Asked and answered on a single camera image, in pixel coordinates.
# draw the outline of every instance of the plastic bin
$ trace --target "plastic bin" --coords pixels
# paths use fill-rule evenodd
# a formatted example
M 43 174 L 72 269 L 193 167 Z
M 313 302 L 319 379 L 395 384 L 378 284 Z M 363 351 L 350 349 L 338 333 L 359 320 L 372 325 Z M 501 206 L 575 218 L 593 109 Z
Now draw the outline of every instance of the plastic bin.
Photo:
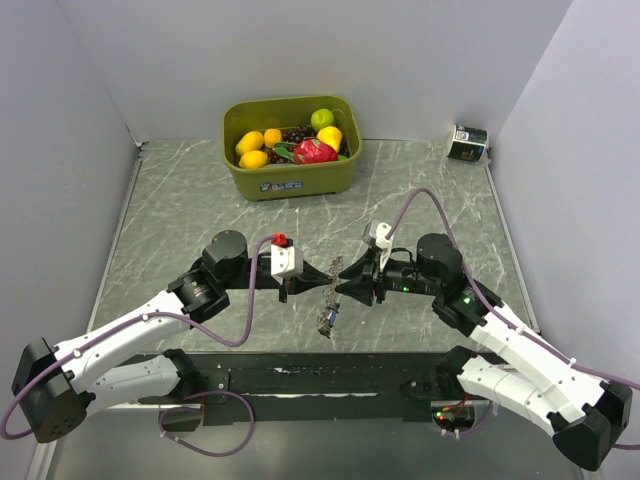
M 245 133 L 309 125 L 311 114 L 321 108 L 333 112 L 335 124 L 349 145 L 351 156 L 347 160 L 314 165 L 273 165 L 255 170 L 237 166 L 240 159 L 235 146 Z M 362 139 L 351 105 L 332 95 L 239 103 L 224 115 L 222 138 L 224 163 L 231 170 L 238 191 L 253 201 L 343 192 L 353 180 L 356 159 L 362 151 Z

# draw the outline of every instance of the white wall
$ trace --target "white wall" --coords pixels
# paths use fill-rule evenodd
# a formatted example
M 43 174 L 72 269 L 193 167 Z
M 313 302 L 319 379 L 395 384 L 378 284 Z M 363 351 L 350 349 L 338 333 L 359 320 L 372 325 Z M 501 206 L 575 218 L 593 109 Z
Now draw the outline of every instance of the white wall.
M 125 123 L 53 1 L 0 3 L 0 410 L 22 348 L 87 326 L 135 159 Z M 26 422 L 18 414 L 12 431 Z M 35 441 L 0 440 L 24 478 Z
M 577 0 L 495 146 L 497 189 L 542 331 L 640 380 L 640 51 L 634 0 Z M 640 443 L 636 393 L 624 443 Z M 606 479 L 640 477 L 612 452 Z
M 366 138 L 502 127 L 571 0 L 59 0 L 134 138 L 219 138 L 234 103 L 337 93 Z

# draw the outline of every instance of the red button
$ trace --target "red button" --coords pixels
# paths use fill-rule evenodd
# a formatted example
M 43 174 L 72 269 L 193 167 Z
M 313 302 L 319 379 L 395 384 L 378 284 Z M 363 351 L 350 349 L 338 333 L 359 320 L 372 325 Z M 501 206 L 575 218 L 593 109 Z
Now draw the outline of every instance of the red button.
M 273 235 L 273 240 L 271 240 L 271 245 L 275 245 L 277 247 L 286 247 L 287 243 L 287 236 L 284 233 L 275 233 Z

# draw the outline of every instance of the table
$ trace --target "table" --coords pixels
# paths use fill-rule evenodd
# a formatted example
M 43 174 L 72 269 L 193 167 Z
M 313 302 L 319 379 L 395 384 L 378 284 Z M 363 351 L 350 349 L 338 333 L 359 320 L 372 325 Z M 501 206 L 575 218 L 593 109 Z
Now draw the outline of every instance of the table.
M 322 271 L 328 271 L 337 255 L 350 265 L 366 249 L 361 241 L 365 225 L 371 219 L 392 222 L 416 186 L 428 186 L 441 199 L 474 276 L 536 327 L 484 165 L 449 160 L 441 144 L 365 141 L 353 185 L 346 192 L 255 203 L 240 196 L 220 157 L 221 143 L 215 141 L 143 145 L 140 171 L 92 328 L 166 288 L 225 229 L 244 233 L 250 249 L 263 236 L 284 232 Z M 394 246 L 414 250 L 422 235 L 444 231 L 430 202 L 426 196 L 414 201 Z M 231 306 L 206 325 L 225 338 L 237 339 L 246 321 L 247 292 L 229 295 Z M 290 297 L 286 305 L 278 303 L 277 292 L 257 292 L 253 332 L 241 349 L 445 352 L 458 344 L 477 347 L 442 323 L 430 305 L 429 298 L 394 293 L 373 308 L 345 299 L 327 340 L 316 330 L 316 318 L 324 307 L 321 289 Z M 153 345 L 150 351 L 167 348 L 225 349 L 196 330 Z

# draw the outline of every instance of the green apple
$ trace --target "green apple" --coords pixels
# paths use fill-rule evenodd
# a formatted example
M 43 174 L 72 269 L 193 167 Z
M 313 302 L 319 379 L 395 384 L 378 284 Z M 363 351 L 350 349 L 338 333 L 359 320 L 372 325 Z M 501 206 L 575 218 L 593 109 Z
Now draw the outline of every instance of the green apple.
M 311 115 L 311 126 L 316 132 L 319 132 L 324 127 L 330 127 L 334 122 L 333 113 L 328 108 L 321 108 L 316 110 Z

